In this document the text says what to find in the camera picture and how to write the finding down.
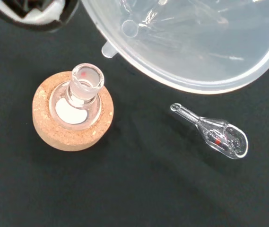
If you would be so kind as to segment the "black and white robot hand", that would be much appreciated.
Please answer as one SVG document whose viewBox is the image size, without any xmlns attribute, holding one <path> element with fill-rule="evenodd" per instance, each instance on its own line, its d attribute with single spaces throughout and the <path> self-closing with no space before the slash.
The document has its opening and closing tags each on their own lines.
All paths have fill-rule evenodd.
<svg viewBox="0 0 269 227">
<path fill-rule="evenodd" d="M 35 32 L 54 32 L 75 14 L 79 0 L 0 0 L 0 19 Z"/>
</svg>

